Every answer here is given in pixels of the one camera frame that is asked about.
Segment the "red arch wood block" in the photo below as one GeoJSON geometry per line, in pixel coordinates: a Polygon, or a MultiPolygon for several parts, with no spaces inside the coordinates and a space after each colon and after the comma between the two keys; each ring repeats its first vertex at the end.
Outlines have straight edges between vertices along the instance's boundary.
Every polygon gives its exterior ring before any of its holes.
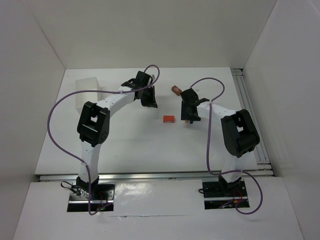
{"type": "Polygon", "coordinates": [[[164,123],[175,123],[175,116],[174,115],[164,115],[163,122],[164,123]]]}

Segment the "brown balloon wood block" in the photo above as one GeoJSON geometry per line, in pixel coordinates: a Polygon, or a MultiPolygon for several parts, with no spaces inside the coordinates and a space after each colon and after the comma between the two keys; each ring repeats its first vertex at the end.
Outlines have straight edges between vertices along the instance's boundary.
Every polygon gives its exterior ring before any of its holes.
{"type": "Polygon", "coordinates": [[[174,86],[171,88],[171,91],[172,91],[175,95],[177,95],[177,96],[180,96],[180,95],[181,95],[181,92],[182,92],[182,90],[181,90],[179,87],[177,87],[176,85],[174,85],[174,86]]]}

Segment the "white perforated plastic box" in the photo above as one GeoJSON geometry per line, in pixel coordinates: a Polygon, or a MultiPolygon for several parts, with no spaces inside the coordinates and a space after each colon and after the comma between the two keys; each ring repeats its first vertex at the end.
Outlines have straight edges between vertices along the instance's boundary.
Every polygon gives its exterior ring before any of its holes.
{"type": "MultiPolygon", "coordinates": [[[[96,77],[83,78],[75,81],[75,91],[100,90],[100,85],[96,77]]],[[[86,102],[96,103],[102,99],[100,92],[82,92],[75,95],[75,108],[81,114],[86,102]]]]}

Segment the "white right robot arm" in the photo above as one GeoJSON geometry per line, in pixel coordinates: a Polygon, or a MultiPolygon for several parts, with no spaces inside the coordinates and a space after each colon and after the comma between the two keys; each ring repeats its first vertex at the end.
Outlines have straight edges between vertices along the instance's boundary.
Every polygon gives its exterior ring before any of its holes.
{"type": "Polygon", "coordinates": [[[218,177],[218,187],[222,193],[234,190],[241,181],[242,171],[249,153],[260,143],[260,137],[248,110],[231,110],[213,104],[207,98],[199,98],[192,89],[182,91],[181,119],[194,121],[208,119],[206,144],[206,166],[208,172],[218,177]],[[224,149],[229,153],[222,171],[217,174],[210,169],[210,143],[212,124],[217,123],[222,132],[224,149]]]}

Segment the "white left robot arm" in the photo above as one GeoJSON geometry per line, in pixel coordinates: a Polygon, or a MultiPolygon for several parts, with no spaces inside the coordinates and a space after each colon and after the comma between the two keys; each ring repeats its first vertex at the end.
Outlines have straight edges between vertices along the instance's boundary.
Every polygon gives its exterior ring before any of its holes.
{"type": "Polygon", "coordinates": [[[81,140],[81,159],[84,162],[76,178],[76,185],[90,193],[92,198],[100,190],[98,162],[101,146],[109,136],[111,117],[135,100],[140,100],[144,107],[157,108],[155,87],[148,87],[154,79],[138,71],[135,78],[121,84],[119,93],[111,94],[96,103],[88,101],[84,104],[77,126],[81,140]]]}

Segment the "aluminium rail front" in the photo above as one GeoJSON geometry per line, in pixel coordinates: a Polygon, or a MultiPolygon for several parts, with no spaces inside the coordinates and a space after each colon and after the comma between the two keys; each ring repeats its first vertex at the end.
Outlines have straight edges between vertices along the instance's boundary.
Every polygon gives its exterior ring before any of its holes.
{"type": "MultiPolygon", "coordinates": [[[[115,182],[118,180],[170,180],[170,179],[206,179],[214,176],[205,171],[198,172],[167,172],[167,173],[119,173],[119,174],[101,174],[100,181],[115,182]]],[[[57,182],[76,180],[76,175],[41,175],[40,182],[57,182]]]]}

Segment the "aluminium rail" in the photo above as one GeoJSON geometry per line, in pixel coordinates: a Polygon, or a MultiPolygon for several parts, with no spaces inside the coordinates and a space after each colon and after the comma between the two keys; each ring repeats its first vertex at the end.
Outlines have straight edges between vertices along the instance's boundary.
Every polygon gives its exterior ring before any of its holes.
{"type": "MultiPolygon", "coordinates": [[[[170,179],[206,179],[214,176],[205,171],[198,172],[167,172],[167,173],[119,173],[119,174],[101,174],[100,181],[115,182],[118,180],[170,180],[170,179]]],[[[76,175],[41,175],[40,182],[57,182],[76,180],[76,175]]]]}
{"type": "Polygon", "coordinates": [[[255,128],[258,132],[260,143],[255,148],[254,156],[257,161],[257,168],[259,173],[252,173],[254,176],[264,176],[270,177],[274,176],[274,171],[272,168],[272,164],[270,162],[267,149],[258,125],[258,121],[254,112],[253,104],[251,98],[249,96],[249,92],[247,86],[245,84],[245,79],[243,76],[243,71],[238,68],[231,68],[231,74],[234,81],[234,85],[237,91],[237,95],[240,101],[240,105],[243,109],[247,109],[251,115],[255,128]]]}

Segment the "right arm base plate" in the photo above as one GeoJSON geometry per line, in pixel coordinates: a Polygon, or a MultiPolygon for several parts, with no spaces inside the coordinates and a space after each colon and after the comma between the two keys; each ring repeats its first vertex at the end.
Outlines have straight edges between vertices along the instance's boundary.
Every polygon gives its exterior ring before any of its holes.
{"type": "Polygon", "coordinates": [[[202,182],[202,188],[198,190],[204,198],[204,209],[234,209],[249,208],[249,199],[245,182],[241,180],[238,185],[228,190],[223,190],[218,181],[202,182]]]}

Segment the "aluminium rail right side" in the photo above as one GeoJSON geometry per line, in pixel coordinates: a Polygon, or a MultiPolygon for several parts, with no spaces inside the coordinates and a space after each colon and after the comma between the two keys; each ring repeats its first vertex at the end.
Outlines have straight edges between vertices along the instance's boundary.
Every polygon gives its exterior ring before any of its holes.
{"type": "Polygon", "coordinates": [[[252,173],[254,176],[264,176],[270,177],[274,176],[274,171],[272,168],[272,164],[270,162],[267,149],[258,125],[258,121],[254,112],[253,104],[251,98],[249,96],[249,92],[247,86],[245,84],[245,79],[243,76],[243,71],[238,68],[231,68],[231,74],[234,81],[234,85],[237,91],[237,95],[240,101],[240,105],[243,109],[247,109],[251,115],[255,128],[258,132],[260,143],[255,148],[254,156],[257,161],[257,168],[259,173],[252,173]]]}

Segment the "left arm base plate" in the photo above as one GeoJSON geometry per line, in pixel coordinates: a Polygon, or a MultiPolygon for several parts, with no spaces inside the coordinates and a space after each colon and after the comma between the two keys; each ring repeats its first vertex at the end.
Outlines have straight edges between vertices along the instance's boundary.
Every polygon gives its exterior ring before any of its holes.
{"type": "MultiPolygon", "coordinates": [[[[66,188],[69,190],[67,212],[80,213],[88,211],[89,194],[75,184],[70,184],[66,188]]],[[[114,210],[115,184],[99,184],[97,192],[90,198],[90,211],[112,212],[114,210]]]]}

